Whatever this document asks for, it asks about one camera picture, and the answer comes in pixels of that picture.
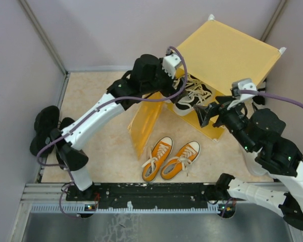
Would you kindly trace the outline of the yellow shoe cabinet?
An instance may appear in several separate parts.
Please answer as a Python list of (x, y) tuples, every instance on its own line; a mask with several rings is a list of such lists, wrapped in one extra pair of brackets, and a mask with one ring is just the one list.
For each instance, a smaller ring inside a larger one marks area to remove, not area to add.
[[(177, 48), (187, 64), (187, 74), (204, 82), (213, 93), (204, 105), (216, 96), (231, 95), (233, 82), (251, 78), (256, 87), (261, 85), (286, 50), (225, 25), (213, 15)], [(212, 140), (218, 140), (224, 132), (212, 126), (214, 117), (207, 127), (200, 128), (194, 110), (181, 117)]]

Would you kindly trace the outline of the orange canvas sneaker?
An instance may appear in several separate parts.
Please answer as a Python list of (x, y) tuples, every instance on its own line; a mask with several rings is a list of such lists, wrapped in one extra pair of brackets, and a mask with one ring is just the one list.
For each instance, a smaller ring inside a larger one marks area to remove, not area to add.
[(188, 172), (200, 154), (201, 146), (197, 141), (185, 144), (177, 154), (170, 158), (161, 170), (164, 180), (172, 180), (181, 171)]
[(171, 154), (173, 148), (173, 140), (170, 137), (163, 137), (148, 150), (148, 160), (141, 166), (142, 179), (150, 183), (152, 182), (165, 160)]

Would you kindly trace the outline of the black white sneaker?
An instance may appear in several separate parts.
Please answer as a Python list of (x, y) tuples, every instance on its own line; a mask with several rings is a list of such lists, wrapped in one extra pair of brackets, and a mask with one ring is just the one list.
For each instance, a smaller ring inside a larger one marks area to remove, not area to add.
[(204, 105), (213, 94), (204, 82), (190, 74), (188, 74), (185, 88), (188, 96), (186, 104), (189, 108), (193, 108), (194, 105)]
[(196, 105), (200, 99), (197, 94), (197, 85), (199, 84), (199, 80), (195, 79), (190, 74), (187, 74), (187, 83), (185, 86), (185, 90), (187, 91), (187, 95), (180, 98), (178, 102), (174, 103), (173, 110), (179, 116), (185, 116), (193, 111), (193, 106)]

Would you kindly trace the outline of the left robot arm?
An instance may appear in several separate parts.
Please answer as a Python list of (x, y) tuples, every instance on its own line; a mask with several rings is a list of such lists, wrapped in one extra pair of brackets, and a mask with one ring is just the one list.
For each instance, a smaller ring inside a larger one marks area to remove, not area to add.
[(88, 156), (82, 150), (84, 145), (114, 117), (136, 103), (147, 101), (147, 94), (160, 92), (163, 101), (176, 101), (183, 92), (182, 85), (177, 88), (173, 86), (180, 66), (186, 67), (186, 63), (178, 53), (171, 53), (163, 58), (151, 54), (141, 55), (134, 62), (133, 69), (113, 82), (100, 100), (82, 117), (62, 130), (51, 131), (52, 143), (70, 173), (78, 196), (89, 200), (95, 194), (93, 181), (86, 167)]

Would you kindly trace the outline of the zebra striped shoe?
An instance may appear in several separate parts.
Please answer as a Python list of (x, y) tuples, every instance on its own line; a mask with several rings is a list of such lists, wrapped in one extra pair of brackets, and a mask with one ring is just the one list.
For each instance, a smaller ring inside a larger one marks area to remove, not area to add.
[[(265, 79), (261, 85), (258, 86), (257, 90), (259, 92), (266, 92), (267, 79)], [(252, 98), (252, 106), (255, 110), (262, 108), (266, 104), (264, 96), (255, 96)]]

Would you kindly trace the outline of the yellow cabinet door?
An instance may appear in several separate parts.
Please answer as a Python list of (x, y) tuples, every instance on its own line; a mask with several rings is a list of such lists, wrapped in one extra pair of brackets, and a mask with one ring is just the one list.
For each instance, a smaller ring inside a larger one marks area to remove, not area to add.
[(153, 132), (156, 121), (163, 109), (164, 102), (139, 103), (139, 109), (129, 124), (128, 131), (137, 158), (144, 153), (145, 146)]

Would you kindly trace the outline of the black chunky shoe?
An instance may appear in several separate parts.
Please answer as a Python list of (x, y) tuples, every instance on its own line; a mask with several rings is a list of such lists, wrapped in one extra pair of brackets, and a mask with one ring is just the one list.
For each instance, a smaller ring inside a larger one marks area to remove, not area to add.
[[(74, 122), (75, 121), (72, 118), (65, 117), (65, 118), (62, 119), (61, 122), (59, 122), (58, 129), (61, 131), (65, 127), (68, 127), (69, 125), (73, 124)], [(56, 146), (56, 159), (58, 161), (58, 164), (60, 165), (61, 170), (66, 169), (66, 164), (64, 163), (63, 159), (59, 155), (59, 148), (61, 148), (64, 144), (65, 144), (65, 141), (62, 140), (62, 141), (58, 142), (57, 146)]]
[(30, 144), (30, 152), (36, 156), (39, 151), (50, 143), (50, 132), (58, 127), (60, 110), (57, 106), (51, 105), (44, 108), (36, 116), (34, 130), (36, 132)]

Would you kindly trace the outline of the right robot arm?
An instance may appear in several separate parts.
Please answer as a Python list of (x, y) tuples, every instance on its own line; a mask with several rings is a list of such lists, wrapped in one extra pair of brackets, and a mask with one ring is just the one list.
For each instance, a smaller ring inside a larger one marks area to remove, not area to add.
[(225, 126), (245, 152), (256, 154), (252, 172), (268, 174), (282, 182), (287, 192), (268, 190), (223, 173), (215, 183), (220, 199), (236, 198), (265, 207), (289, 225), (303, 231), (303, 155), (290, 140), (281, 136), (286, 124), (268, 108), (257, 109), (250, 118), (239, 103), (230, 107), (232, 97), (219, 96), (207, 106), (195, 105), (201, 127), (216, 116), (214, 127)]

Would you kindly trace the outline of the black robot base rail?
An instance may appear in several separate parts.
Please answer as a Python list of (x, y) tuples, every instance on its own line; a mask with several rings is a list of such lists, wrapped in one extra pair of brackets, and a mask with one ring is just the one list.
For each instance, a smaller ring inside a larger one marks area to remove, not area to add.
[(207, 183), (95, 183), (83, 192), (68, 187), (66, 201), (84, 202), (84, 217), (94, 212), (204, 212), (230, 218), (238, 200)]

